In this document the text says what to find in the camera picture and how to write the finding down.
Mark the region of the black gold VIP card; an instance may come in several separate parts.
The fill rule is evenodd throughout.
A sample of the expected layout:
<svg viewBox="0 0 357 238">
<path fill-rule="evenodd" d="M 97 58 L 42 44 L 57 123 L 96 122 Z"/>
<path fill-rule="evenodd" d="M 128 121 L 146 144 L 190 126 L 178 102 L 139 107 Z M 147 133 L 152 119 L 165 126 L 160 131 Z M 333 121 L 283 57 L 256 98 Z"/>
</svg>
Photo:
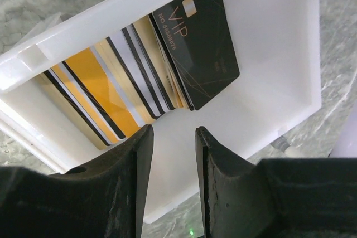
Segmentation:
<svg viewBox="0 0 357 238">
<path fill-rule="evenodd" d="M 239 77 L 223 0 L 173 0 L 149 17 L 190 110 Z"/>
</svg>

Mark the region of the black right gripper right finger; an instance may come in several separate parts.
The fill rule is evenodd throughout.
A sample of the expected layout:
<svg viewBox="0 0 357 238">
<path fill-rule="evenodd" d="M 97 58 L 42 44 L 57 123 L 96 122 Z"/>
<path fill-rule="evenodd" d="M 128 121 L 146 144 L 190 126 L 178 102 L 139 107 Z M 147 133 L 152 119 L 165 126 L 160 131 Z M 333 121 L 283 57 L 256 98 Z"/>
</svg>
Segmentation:
<svg viewBox="0 0 357 238">
<path fill-rule="evenodd" d="M 205 237 L 356 236 L 356 159 L 252 164 L 205 127 L 195 139 Z"/>
</svg>

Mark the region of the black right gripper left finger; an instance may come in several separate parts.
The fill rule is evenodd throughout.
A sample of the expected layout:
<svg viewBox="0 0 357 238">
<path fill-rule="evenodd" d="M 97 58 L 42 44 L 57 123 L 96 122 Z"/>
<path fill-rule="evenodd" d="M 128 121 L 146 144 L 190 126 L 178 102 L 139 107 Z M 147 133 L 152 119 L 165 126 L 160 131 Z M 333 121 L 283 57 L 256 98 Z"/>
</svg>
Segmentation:
<svg viewBox="0 0 357 238">
<path fill-rule="evenodd" d="M 1 236 L 140 237 L 153 141 L 146 125 L 65 174 L 2 167 Z"/>
</svg>

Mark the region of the white card tray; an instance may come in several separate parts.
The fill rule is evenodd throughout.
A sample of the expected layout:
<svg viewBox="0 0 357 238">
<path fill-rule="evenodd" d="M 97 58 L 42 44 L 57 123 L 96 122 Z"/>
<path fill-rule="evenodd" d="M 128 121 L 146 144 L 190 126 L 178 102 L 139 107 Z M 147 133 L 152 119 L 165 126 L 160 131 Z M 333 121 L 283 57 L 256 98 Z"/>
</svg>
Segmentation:
<svg viewBox="0 0 357 238">
<path fill-rule="evenodd" d="M 60 173 L 101 155 L 33 78 L 170 1 L 104 0 L 64 22 L 44 21 L 1 55 L 1 131 Z M 248 158 L 321 107 L 319 0 L 223 1 L 240 76 L 200 110 L 153 124 L 146 223 L 199 190 L 197 127 Z"/>
</svg>

